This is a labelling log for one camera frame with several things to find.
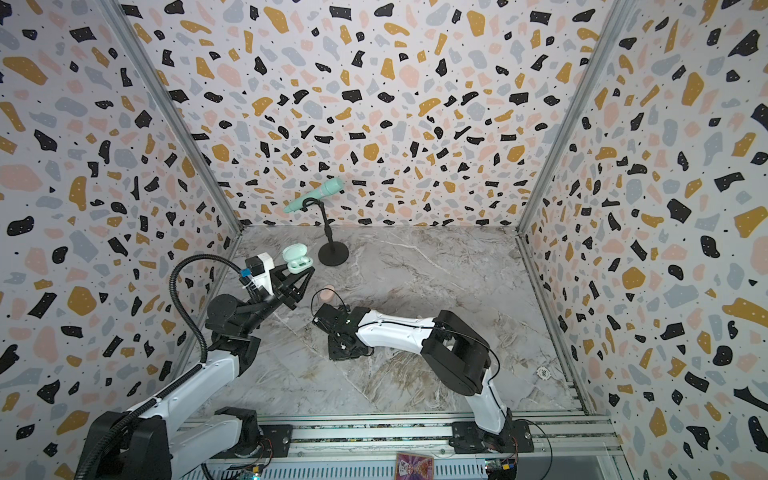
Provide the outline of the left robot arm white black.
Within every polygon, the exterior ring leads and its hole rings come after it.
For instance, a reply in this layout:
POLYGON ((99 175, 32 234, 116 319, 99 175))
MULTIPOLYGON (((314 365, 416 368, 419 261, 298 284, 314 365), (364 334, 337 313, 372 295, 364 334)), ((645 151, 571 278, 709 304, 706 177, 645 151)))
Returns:
POLYGON ((200 359, 171 384, 123 412, 108 411, 90 426, 75 472, 78 479, 180 479, 228 453, 258 460, 275 457, 275 447, 289 443, 291 430, 281 427, 271 438, 255 411, 224 407, 196 427, 184 425, 214 393, 242 375, 254 362, 261 341, 257 329, 281 306, 295 308, 314 274, 312 265, 269 266, 254 257, 239 273, 250 297, 244 302, 219 295, 208 306, 205 338, 193 333, 200 359))

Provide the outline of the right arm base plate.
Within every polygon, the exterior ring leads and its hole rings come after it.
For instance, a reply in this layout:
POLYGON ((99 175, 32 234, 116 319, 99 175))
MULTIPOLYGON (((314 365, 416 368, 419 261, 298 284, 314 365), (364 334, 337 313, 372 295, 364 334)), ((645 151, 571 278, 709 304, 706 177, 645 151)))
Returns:
POLYGON ((499 434, 489 433, 474 421, 451 424, 449 445, 457 454, 532 453, 534 443, 529 424, 524 419, 507 420, 499 434))

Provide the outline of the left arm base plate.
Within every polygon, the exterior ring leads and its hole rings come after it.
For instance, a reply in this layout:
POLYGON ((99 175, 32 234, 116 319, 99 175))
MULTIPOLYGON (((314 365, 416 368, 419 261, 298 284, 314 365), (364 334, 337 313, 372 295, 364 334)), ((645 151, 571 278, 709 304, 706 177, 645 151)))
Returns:
POLYGON ((252 463, 286 458, 292 444, 293 430, 290 424, 259 425, 256 433, 242 434, 234 447, 214 455, 212 459, 252 463))

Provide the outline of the pink earbud charging case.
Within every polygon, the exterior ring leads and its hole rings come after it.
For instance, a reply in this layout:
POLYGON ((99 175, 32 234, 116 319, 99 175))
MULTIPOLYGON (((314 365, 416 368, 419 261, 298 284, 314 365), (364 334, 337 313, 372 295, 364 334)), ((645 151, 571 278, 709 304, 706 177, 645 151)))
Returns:
POLYGON ((335 291, 330 287, 324 287, 318 297, 322 302, 331 302, 335 298, 335 291))

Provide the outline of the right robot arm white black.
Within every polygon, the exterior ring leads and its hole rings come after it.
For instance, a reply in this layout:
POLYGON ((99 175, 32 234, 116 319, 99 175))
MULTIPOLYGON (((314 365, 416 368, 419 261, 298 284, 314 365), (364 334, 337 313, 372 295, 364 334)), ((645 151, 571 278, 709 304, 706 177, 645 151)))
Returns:
POLYGON ((377 347, 418 354, 448 389, 466 398, 480 430, 499 436, 508 423, 508 408, 496 394, 491 371, 498 357, 453 312, 405 318, 363 307, 324 304, 314 314, 313 324, 327 334, 331 360, 370 356, 377 347))

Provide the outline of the mint green earbud charging case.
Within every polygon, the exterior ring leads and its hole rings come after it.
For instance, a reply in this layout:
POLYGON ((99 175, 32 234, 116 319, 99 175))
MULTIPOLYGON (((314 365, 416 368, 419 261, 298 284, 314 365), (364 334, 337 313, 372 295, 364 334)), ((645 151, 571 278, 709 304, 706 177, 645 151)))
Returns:
POLYGON ((291 274, 300 274, 313 266, 308 247, 302 243, 292 244, 282 251, 282 258, 291 274))

